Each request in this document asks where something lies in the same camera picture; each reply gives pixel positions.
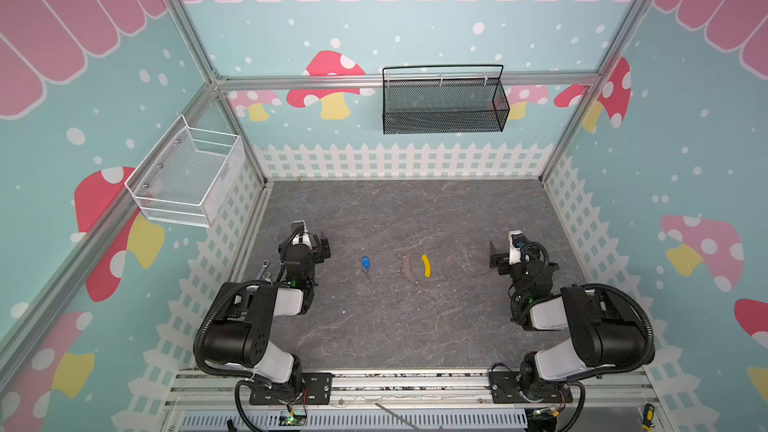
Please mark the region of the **blue key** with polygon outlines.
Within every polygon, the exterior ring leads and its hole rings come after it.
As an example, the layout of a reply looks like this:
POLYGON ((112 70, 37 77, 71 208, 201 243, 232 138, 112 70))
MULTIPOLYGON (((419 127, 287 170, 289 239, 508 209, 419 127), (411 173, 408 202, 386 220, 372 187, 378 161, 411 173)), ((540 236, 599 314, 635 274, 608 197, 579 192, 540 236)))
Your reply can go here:
POLYGON ((370 271, 370 259, 367 256, 363 256, 361 259, 362 269, 365 274, 368 274, 370 271))

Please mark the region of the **yellow key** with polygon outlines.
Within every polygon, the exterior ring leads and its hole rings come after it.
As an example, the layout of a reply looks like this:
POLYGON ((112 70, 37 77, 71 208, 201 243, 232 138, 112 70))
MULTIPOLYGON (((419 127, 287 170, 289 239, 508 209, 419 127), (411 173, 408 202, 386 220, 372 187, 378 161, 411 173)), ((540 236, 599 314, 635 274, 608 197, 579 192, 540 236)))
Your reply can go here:
POLYGON ((431 264, 428 256, 426 254, 423 254, 421 256, 421 260, 424 266, 424 277, 430 278, 431 277, 431 264))

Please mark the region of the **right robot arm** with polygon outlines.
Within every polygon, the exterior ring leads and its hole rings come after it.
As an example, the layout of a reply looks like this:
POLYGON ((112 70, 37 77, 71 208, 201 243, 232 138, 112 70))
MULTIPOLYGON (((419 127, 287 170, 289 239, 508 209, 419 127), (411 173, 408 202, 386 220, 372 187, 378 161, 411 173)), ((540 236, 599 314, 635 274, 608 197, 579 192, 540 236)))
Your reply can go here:
POLYGON ((637 300, 602 283, 556 290, 559 266, 548 250, 519 230, 509 232, 508 239, 507 251, 490 250, 489 266, 511 280, 511 322, 529 332, 569 336, 527 353, 518 369, 492 365, 488 378, 494 402, 569 402, 575 382, 633 372, 654 360, 653 325, 637 300))

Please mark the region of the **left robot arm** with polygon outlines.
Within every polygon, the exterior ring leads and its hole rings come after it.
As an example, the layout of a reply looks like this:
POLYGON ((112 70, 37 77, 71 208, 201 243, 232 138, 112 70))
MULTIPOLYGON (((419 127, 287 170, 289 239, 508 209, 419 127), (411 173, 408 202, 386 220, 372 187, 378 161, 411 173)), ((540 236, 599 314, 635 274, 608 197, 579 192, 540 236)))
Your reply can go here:
POLYGON ((206 374, 238 377, 289 402, 306 389, 301 361, 271 341, 272 324, 276 317, 309 311, 316 266, 331 257, 331 249, 324 234, 311 233, 305 222, 295 221, 278 253, 276 278, 221 286, 196 333, 193 355, 206 374))

